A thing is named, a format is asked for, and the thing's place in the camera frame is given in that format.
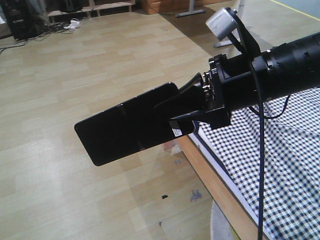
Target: blue and white checkered tablecloth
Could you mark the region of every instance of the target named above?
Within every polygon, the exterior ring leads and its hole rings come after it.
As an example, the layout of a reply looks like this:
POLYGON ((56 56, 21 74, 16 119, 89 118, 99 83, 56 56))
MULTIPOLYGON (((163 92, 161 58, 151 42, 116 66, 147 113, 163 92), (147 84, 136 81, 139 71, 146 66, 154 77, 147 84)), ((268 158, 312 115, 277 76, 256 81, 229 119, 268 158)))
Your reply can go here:
MULTIPOLYGON (((281 112, 284 98, 265 103, 265 115, 281 112)), ((200 127, 214 153, 258 215, 259 117, 233 112, 232 125, 200 127)), ((320 239, 320 88, 293 94, 285 113, 265 120, 264 226, 275 240, 320 239)))

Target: label sticker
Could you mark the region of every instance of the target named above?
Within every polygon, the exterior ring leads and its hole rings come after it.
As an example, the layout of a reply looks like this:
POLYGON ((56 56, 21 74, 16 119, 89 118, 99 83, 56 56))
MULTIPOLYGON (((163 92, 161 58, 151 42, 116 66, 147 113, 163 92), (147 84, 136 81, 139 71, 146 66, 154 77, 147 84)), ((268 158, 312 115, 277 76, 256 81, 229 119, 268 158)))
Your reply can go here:
POLYGON ((175 137, 179 137, 182 135, 182 131, 180 130, 180 127, 176 121, 169 121, 169 124, 175 137))

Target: cable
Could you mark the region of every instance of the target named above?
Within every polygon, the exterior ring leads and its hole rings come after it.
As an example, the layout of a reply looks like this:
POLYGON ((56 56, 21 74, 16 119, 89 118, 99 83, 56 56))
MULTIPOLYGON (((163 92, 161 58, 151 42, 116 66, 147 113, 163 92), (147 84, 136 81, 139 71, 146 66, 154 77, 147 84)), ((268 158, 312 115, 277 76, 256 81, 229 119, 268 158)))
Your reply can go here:
POLYGON ((72 34, 74 31, 73 29, 64 28, 65 26, 68 26, 68 25, 69 25, 68 22, 57 22, 57 23, 53 23, 51 25, 45 25, 43 27, 43 33, 36 36, 36 37, 28 38, 23 41, 17 41, 12 44, 9 44, 7 46, 0 47, 0 55, 6 49, 18 48, 18 47, 25 46, 28 42, 30 42, 32 40, 35 40, 37 42, 41 42, 44 39, 46 39, 47 37, 49 37, 51 34, 72 34))
POLYGON ((259 107, 259 133, 260 133, 260 163, 259 163, 259 210, 258 210, 258 234, 257 239, 262 240, 264 234, 264 191, 265 191, 265 114, 264 114, 264 102, 263 102, 263 89, 260 85, 257 73, 252 65, 252 62, 248 61, 250 71, 252 73, 257 95, 258 95, 258 107, 259 107))
MULTIPOLYGON (((291 97, 291 95, 288 95, 285 99, 285 102, 284 102, 284 105, 283 105, 283 109, 282 111, 278 114, 278 115, 275 115, 275 116, 263 116, 264 119, 277 119, 279 117, 281 117, 282 114, 284 114, 284 112, 286 111, 287 109, 287 106, 288 106, 288 102, 289 102, 289 98, 291 97)), ((257 110, 255 110, 252 106, 249 107, 249 109, 255 114, 255 115, 258 115, 259 116, 259 112, 257 110)))

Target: shelf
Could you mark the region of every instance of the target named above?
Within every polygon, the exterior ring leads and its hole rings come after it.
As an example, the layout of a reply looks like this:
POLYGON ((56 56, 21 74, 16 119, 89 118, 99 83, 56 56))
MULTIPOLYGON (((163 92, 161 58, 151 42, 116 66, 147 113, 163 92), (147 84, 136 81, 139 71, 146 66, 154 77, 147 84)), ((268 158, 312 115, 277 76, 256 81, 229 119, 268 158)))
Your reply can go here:
POLYGON ((132 6, 134 4, 136 4, 135 0, 120 1, 120 2, 114 2, 114 3, 106 3, 106 4, 101 4, 101 5, 94 6, 93 10, 94 11, 99 11, 99 10, 102 10, 102 9, 112 9, 112 8, 132 6))
POLYGON ((48 12, 47 15, 48 17, 55 17, 55 16, 61 16, 61 15, 67 15, 67 14, 87 13, 87 12, 91 12, 92 10, 93 8, 91 6, 85 6, 79 11, 64 12, 60 10, 55 10, 55 11, 48 12))

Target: laminate floor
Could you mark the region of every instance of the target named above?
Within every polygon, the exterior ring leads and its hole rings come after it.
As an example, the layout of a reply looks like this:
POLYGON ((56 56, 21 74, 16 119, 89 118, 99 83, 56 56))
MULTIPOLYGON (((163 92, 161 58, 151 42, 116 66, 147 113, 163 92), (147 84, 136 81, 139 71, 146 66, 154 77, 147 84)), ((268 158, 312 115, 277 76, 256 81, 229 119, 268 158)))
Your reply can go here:
MULTIPOLYGON (((95 17, 0 55, 0 239, 210 239, 212 197, 181 152, 156 146, 96 167, 74 124, 163 83, 180 87, 212 55, 238 54, 214 49, 203 23, 224 6, 237 1, 178 19, 95 17)), ((267 47, 320 28, 272 1, 247 0, 242 18, 267 47)))

